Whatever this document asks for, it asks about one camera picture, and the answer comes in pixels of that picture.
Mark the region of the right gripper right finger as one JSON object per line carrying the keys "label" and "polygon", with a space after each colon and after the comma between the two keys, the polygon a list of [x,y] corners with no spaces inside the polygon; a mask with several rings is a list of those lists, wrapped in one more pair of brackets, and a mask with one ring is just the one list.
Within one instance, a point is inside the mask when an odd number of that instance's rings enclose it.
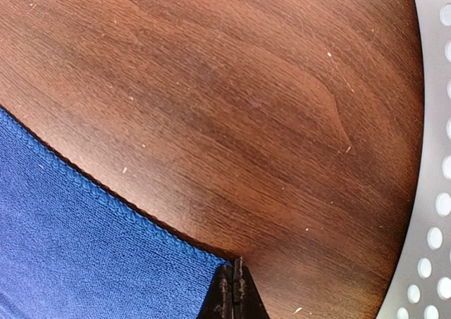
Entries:
{"label": "right gripper right finger", "polygon": [[269,319],[249,268],[241,258],[233,266],[233,318]]}

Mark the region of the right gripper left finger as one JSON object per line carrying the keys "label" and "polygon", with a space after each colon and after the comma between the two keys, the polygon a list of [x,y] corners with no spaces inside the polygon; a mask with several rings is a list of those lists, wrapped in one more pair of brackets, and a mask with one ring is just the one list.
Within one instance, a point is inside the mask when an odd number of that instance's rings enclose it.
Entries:
{"label": "right gripper left finger", "polygon": [[233,267],[222,265],[216,269],[201,310],[199,319],[233,318]]}

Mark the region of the blue towel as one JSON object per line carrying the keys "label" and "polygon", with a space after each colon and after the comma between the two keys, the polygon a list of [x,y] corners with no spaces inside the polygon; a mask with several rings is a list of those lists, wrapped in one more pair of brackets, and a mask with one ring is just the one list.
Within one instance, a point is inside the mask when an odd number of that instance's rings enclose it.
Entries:
{"label": "blue towel", "polygon": [[1,113],[2,318],[196,318],[224,264]]}

